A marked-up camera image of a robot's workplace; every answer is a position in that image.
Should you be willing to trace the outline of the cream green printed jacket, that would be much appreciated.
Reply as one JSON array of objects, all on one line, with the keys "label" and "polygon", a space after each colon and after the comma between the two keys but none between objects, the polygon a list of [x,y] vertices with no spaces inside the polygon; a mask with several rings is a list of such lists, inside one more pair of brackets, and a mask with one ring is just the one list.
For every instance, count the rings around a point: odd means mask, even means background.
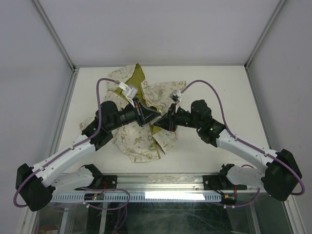
[{"label": "cream green printed jacket", "polygon": [[[139,64],[132,64],[108,74],[138,88],[137,97],[148,107],[155,107],[165,114],[173,101],[170,94],[185,88],[186,81],[169,81],[149,85]],[[177,132],[170,132],[151,124],[138,126],[135,122],[113,131],[112,142],[117,145],[132,162],[150,162],[160,159],[159,151],[168,153],[178,140]]]}]

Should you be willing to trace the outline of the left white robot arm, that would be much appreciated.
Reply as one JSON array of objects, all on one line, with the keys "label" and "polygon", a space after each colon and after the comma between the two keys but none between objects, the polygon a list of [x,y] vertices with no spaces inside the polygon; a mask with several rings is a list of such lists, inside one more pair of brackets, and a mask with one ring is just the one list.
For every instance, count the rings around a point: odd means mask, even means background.
[{"label": "left white robot arm", "polygon": [[84,156],[106,145],[113,138],[113,130],[134,122],[143,126],[159,116],[154,107],[147,107],[138,98],[121,110],[113,101],[103,102],[94,120],[66,148],[33,166],[24,163],[18,167],[16,195],[25,201],[24,207],[35,212],[44,208],[61,190],[88,186],[98,189],[102,177],[95,166],[86,166],[82,172],[71,174],[65,183],[62,182],[62,173]]}]

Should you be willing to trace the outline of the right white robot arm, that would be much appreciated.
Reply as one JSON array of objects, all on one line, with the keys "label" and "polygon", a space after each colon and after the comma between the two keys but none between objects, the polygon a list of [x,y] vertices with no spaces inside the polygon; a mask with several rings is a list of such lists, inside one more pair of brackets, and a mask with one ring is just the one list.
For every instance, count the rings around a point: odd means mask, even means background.
[{"label": "right white robot arm", "polygon": [[278,152],[256,146],[230,133],[223,123],[213,118],[204,100],[194,101],[190,111],[172,104],[154,125],[170,132],[179,126],[196,129],[205,143],[231,152],[251,164],[246,168],[224,165],[218,174],[218,184],[224,189],[234,184],[256,187],[279,201],[294,195],[297,185],[301,187],[300,195],[305,191],[302,174],[290,151],[283,149]]}]

